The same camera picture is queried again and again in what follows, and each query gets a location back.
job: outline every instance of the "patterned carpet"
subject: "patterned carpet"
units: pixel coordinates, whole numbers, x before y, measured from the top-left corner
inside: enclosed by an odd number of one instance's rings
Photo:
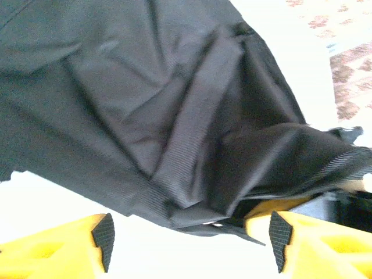
[[[371,120],[367,121],[366,117],[372,116],[372,31],[369,29],[372,0],[286,0],[286,3],[306,21],[324,46],[344,46],[331,57],[338,119],[341,123],[364,119],[370,126]]]

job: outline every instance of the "yellow block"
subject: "yellow block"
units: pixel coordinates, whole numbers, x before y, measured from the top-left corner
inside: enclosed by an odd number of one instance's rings
[[[311,200],[311,198],[272,199],[259,203],[245,216],[245,227],[247,234],[262,243],[269,244],[269,225],[271,213],[273,211],[279,212],[290,210],[296,206],[308,202],[309,200]]]
[[[372,234],[293,212],[278,214],[292,226],[284,278],[372,279]],[[249,236],[269,246],[270,216],[246,221]]]
[[[105,216],[93,215],[0,245],[0,279],[97,278],[105,270],[91,231]]]

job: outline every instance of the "black backpack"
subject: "black backpack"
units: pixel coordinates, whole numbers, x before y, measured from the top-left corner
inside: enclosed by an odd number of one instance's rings
[[[369,149],[306,125],[228,0],[0,7],[1,180],[29,170],[127,216],[249,239],[260,201],[371,170]]]

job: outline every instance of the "black rubber pad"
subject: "black rubber pad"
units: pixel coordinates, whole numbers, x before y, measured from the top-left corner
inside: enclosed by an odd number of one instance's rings
[[[278,271],[281,273],[285,263],[284,248],[291,241],[292,226],[278,213],[273,212],[270,219],[269,236],[273,246]]]
[[[114,221],[110,213],[92,230],[92,235],[95,245],[102,249],[102,264],[105,272],[108,272],[115,240]]]

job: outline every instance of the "white floor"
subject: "white floor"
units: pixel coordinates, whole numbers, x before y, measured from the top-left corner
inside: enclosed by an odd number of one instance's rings
[[[232,0],[267,41],[307,121],[337,125],[328,53],[284,5]],[[31,173],[0,184],[0,242],[96,213],[112,212]],[[117,231],[110,278],[276,278],[270,251],[238,237],[193,237],[113,213]]]

